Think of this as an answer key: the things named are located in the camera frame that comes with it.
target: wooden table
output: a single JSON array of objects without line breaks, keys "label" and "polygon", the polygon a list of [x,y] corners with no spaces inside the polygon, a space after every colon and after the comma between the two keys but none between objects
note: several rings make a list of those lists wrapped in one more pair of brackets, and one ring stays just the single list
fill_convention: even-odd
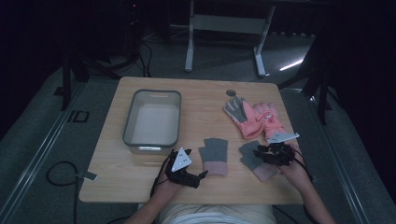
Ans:
[{"label": "wooden table", "polygon": [[89,172],[96,181],[84,181],[79,198],[83,202],[143,203],[149,199],[154,178],[165,159],[161,155],[136,155],[122,141],[122,134],[134,92],[140,89],[176,90],[182,95],[179,139],[175,149],[191,148],[192,165],[187,171],[198,175],[203,163],[198,147],[204,139],[218,137],[228,140],[228,175],[207,176],[198,189],[181,189],[173,203],[302,203],[298,191],[282,175],[261,182],[241,161],[239,148],[246,142],[224,113],[229,96],[236,91],[251,104],[271,102],[289,133],[293,133],[282,98],[274,84],[189,80],[171,78],[124,77],[114,95],[105,125],[92,156]]}]

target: pink and white glove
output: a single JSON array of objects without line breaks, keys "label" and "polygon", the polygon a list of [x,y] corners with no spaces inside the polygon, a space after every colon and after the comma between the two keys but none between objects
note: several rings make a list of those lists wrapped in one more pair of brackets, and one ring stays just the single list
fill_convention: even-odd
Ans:
[{"label": "pink and white glove", "polygon": [[253,106],[256,119],[262,124],[265,138],[270,139],[276,133],[285,133],[283,124],[279,119],[276,107],[272,103],[258,103]]},{"label": "pink and white glove", "polygon": [[245,139],[255,138],[262,133],[263,126],[256,119],[256,112],[244,98],[234,96],[224,106],[224,111],[233,119]]}]

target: person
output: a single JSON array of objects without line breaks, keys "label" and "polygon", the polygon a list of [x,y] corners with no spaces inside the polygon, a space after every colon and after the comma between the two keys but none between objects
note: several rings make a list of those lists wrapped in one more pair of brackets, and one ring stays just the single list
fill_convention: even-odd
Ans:
[{"label": "person", "polygon": [[[304,164],[299,153],[295,159]],[[318,192],[313,186],[306,170],[296,161],[289,166],[277,167],[289,182],[300,192],[309,215],[318,223],[336,223]],[[271,205],[234,204],[174,204],[169,205],[181,185],[166,181],[164,172],[160,174],[159,184],[152,197],[125,223],[149,224],[158,217],[158,223],[276,223]]]}]

